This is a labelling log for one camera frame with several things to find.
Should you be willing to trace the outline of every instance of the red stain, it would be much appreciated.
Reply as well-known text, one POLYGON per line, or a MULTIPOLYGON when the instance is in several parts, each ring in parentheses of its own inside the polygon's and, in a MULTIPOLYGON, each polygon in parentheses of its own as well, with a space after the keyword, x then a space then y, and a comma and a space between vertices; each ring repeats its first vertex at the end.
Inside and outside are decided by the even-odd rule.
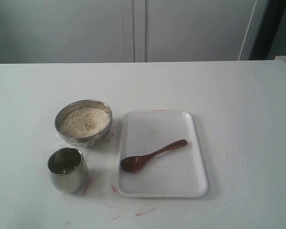
POLYGON ((145 213, 148 213, 148 212, 151 212, 151 211, 154 211, 156 208, 153 208, 153 209, 150 209, 149 211, 145 211, 145 212, 142 212, 142 213, 138 213, 138 214, 135 214, 135 216, 141 216, 145 213))
POLYGON ((85 185, 85 187, 84 187, 84 190, 82 191, 82 196, 85 196, 85 195, 86 195, 87 189, 88 189, 88 186, 89 186, 91 180, 92 180, 92 177, 89 177, 88 180, 87 180, 87 183, 86 183, 86 185, 85 185))
POLYGON ((112 191, 113 191, 113 192, 118 192, 118 189, 116 188, 115 185, 111 184, 111 188, 112 188, 112 191))
POLYGON ((112 220, 116 220, 118 217, 120 217, 121 215, 123 215, 124 213, 126 213, 127 211, 129 211, 130 208, 128 208, 125 212, 122 212, 120 215, 118 215, 117 217, 113 218, 112 220))

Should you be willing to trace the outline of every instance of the uncooked rice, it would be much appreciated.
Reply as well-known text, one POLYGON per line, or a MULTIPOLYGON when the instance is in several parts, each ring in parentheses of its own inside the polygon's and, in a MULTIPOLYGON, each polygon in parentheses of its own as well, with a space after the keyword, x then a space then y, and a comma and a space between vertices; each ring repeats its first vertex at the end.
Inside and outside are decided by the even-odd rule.
POLYGON ((110 122, 102 109, 85 107, 71 112, 61 122, 60 132, 67 137, 82 138, 97 134, 110 122))

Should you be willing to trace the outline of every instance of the table surface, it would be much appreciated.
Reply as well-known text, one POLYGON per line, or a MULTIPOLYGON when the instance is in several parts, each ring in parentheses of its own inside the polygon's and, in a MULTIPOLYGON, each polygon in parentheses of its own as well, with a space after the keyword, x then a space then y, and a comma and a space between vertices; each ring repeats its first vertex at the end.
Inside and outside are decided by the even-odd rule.
POLYGON ((0 65, 0 228, 110 227, 286 229, 286 64, 0 65), (47 160, 69 146, 55 131, 56 114, 82 99, 106 102, 114 123, 103 142, 80 149, 92 176, 86 194, 66 195, 51 184, 47 160), (204 197, 112 190, 123 116, 155 109, 194 115, 204 197))

